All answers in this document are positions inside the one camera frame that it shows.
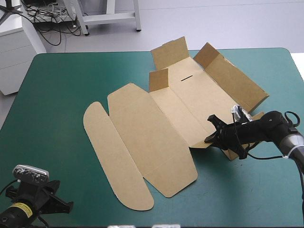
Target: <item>white object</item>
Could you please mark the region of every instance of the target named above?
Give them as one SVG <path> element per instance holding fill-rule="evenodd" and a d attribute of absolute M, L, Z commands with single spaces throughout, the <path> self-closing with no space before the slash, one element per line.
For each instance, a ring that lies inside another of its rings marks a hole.
<path fill-rule="evenodd" d="M 20 5 L 12 0 L 12 5 Z M 46 53 L 33 25 L 20 15 L 11 15 L 0 25 L 0 91 L 4 95 L 19 91 L 36 54 Z"/>
<path fill-rule="evenodd" d="M 85 16 L 79 0 L 72 0 L 75 8 L 77 19 L 81 26 L 82 32 L 88 34 L 88 25 L 111 24 L 118 22 L 136 22 L 136 30 L 141 31 L 141 22 L 139 15 L 138 0 L 134 1 L 134 12 L 131 13 L 115 13 L 115 0 L 107 0 L 106 14 Z"/>
<path fill-rule="evenodd" d="M 181 228 L 180 224 L 158 224 L 153 225 L 152 228 Z"/>
<path fill-rule="evenodd" d="M 110 225 L 108 228 L 136 228 L 134 225 Z"/>
<path fill-rule="evenodd" d="M 76 19 L 76 14 L 72 9 L 72 4 L 71 4 L 71 0 L 63 0 L 65 6 L 66 6 L 66 10 L 69 13 L 69 15 L 72 17 L 73 20 Z"/>
<path fill-rule="evenodd" d="M 293 53 L 291 57 L 304 80 L 304 53 Z"/>

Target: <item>white drawer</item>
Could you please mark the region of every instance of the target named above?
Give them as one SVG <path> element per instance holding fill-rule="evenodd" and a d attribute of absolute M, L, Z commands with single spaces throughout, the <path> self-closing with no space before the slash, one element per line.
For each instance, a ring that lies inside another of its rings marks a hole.
<path fill-rule="evenodd" d="M 19 91 L 31 61 L 0 70 L 0 91 L 4 95 Z"/>
<path fill-rule="evenodd" d="M 31 45 L 24 31 L 0 36 L 0 53 Z"/>
<path fill-rule="evenodd" d="M 0 53 L 0 69 L 32 61 L 35 55 L 36 52 L 32 46 L 2 52 Z"/>

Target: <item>flattened cardboard box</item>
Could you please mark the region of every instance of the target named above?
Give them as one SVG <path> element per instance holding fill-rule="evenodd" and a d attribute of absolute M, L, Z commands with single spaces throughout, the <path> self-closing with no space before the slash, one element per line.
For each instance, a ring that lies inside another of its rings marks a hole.
<path fill-rule="evenodd" d="M 148 210 L 153 198 L 143 177 L 165 197 L 194 182 L 189 147 L 149 93 L 127 84 L 108 96 L 108 116 L 99 102 L 84 115 L 85 131 L 117 198 Z"/>
<path fill-rule="evenodd" d="M 143 177 L 171 197 L 197 179 L 189 147 L 206 148 L 216 114 L 226 123 L 235 104 L 252 111 L 268 97 L 210 44 L 192 59 L 185 38 L 152 50 L 157 71 L 150 93 L 128 84 L 85 112 L 84 126 L 118 199 L 135 210 L 153 207 Z M 224 152 L 229 159 L 237 156 Z"/>
<path fill-rule="evenodd" d="M 189 147 L 207 148 L 215 114 L 232 122 L 231 107 L 254 110 L 268 94 L 207 43 L 192 59 L 185 37 L 151 51 L 157 71 L 150 73 L 150 94 Z M 230 160 L 237 157 L 224 152 Z"/>

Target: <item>cable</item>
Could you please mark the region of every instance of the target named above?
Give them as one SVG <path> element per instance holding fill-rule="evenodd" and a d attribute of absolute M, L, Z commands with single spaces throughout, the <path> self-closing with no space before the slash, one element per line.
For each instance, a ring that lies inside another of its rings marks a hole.
<path fill-rule="evenodd" d="M 289 117 L 287 116 L 287 113 L 290 113 L 290 114 L 292 114 L 296 117 L 296 120 L 297 120 L 296 124 L 293 123 L 293 121 L 291 119 L 289 119 Z M 288 121 L 290 127 L 297 127 L 297 126 L 300 125 L 301 121 L 300 121 L 300 117 L 297 115 L 297 113 L 287 111 L 287 112 L 284 113 L 284 116 L 285 116 L 285 119 Z"/>
<path fill-rule="evenodd" d="M 40 222 L 42 222 L 45 225 L 46 228 L 49 228 L 49 224 L 40 215 L 41 215 L 41 211 L 39 211 L 39 214 L 37 216 L 38 220 Z"/>
<path fill-rule="evenodd" d="M 15 183 L 15 182 L 17 182 L 18 180 L 16 179 L 16 180 L 13 180 L 13 181 L 11 181 L 9 184 L 7 184 L 2 190 L 1 190 L 1 192 L 0 192 L 0 195 L 5 191 L 5 189 L 7 189 L 11 184 L 13 184 L 13 183 Z"/>
<path fill-rule="evenodd" d="M 257 159 L 257 160 L 270 160 L 270 159 L 283 158 L 282 155 L 280 155 L 280 156 L 274 156 L 274 157 L 266 157 L 266 158 L 258 158 L 258 157 L 255 157 L 255 156 L 251 155 L 251 154 L 249 153 L 249 151 L 250 151 L 251 149 L 255 148 L 255 147 L 258 145 L 258 143 L 255 142 L 252 146 L 250 146 L 250 144 L 248 144 L 248 147 L 246 147 L 246 149 L 245 149 L 245 148 L 242 146 L 242 144 L 241 144 L 241 142 L 240 142 L 240 140 L 239 140 L 239 138 L 238 138 L 238 131 L 237 131 L 236 120 L 235 120 L 233 114 L 232 114 L 232 119 L 233 119 L 233 124 L 234 124 L 234 129 L 235 129 L 235 134 L 236 134 L 236 137 L 237 137 L 237 141 L 238 141 L 239 146 L 240 146 L 240 147 L 243 149 L 243 151 L 244 151 L 244 156 L 245 156 L 245 154 L 247 154 L 247 155 L 249 155 L 251 158 L 254 158 L 254 159 Z"/>
<path fill-rule="evenodd" d="M 303 223 L 304 223 L 304 182 L 303 182 L 303 174 L 301 172 L 300 166 L 299 164 L 294 160 L 298 170 L 299 170 L 299 174 L 300 174 L 300 179 L 301 179 L 301 187 L 302 187 L 302 214 L 303 214 Z"/>
<path fill-rule="evenodd" d="M 268 158 L 258 158 L 258 157 L 255 157 L 253 155 L 251 155 L 250 153 L 248 153 L 248 155 L 254 159 L 257 159 L 257 160 L 270 160 L 270 159 L 277 159 L 277 158 L 283 158 L 283 156 L 274 156 L 274 157 L 268 157 Z"/>
<path fill-rule="evenodd" d="M 33 26 L 36 28 L 36 30 L 41 34 L 41 36 L 43 37 L 43 39 L 45 41 L 47 41 L 49 44 L 53 45 L 53 46 L 58 46 L 60 45 L 61 43 L 61 40 L 62 40 L 62 37 L 61 37 L 61 33 L 64 33 L 64 34 L 73 34 L 74 36 L 80 36 L 81 35 L 81 30 L 80 30 L 80 26 L 77 27 L 75 30 L 71 30 L 65 23 L 64 23 L 64 26 L 67 28 L 67 30 L 69 32 L 65 32 L 65 31 L 62 31 L 61 28 L 58 26 L 57 29 L 54 28 L 54 25 L 55 24 L 59 24 L 60 22 L 64 22 L 64 20 L 69 16 L 71 18 L 71 20 L 73 21 L 72 17 L 69 15 L 68 11 L 61 7 L 61 6 L 55 6 L 54 4 L 48 4 L 46 5 L 45 1 L 44 4 L 47 8 L 47 10 L 43 10 L 43 9 L 40 9 L 40 7 L 42 6 L 42 4 L 39 5 L 39 7 L 37 9 L 34 9 L 32 8 L 31 6 L 28 6 L 25 4 L 25 2 L 23 0 L 21 0 L 22 4 L 24 4 L 27 9 L 26 12 L 28 12 L 28 15 L 33 18 L 34 20 L 34 23 L 36 22 L 49 22 L 47 21 L 44 17 L 49 17 L 51 19 L 51 26 L 47 29 L 43 29 L 41 26 L 38 26 L 37 24 L 34 24 L 32 21 L 30 21 L 27 17 L 25 17 L 27 20 L 29 20 Z M 53 44 L 53 43 L 50 43 L 46 38 L 45 36 L 43 35 L 43 33 L 47 33 L 49 31 L 56 31 L 56 32 L 59 32 L 59 42 L 57 44 Z"/>

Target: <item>yellow label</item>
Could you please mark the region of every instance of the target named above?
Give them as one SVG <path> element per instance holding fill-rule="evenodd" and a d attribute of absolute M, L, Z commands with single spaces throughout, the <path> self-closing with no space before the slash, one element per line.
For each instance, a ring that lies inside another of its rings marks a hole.
<path fill-rule="evenodd" d="M 28 205 L 26 205 L 24 203 L 14 203 L 13 205 L 10 206 L 10 208 L 11 207 L 20 208 L 21 210 L 24 211 L 24 213 L 27 215 L 28 218 L 33 215 L 32 210 L 29 208 Z"/>

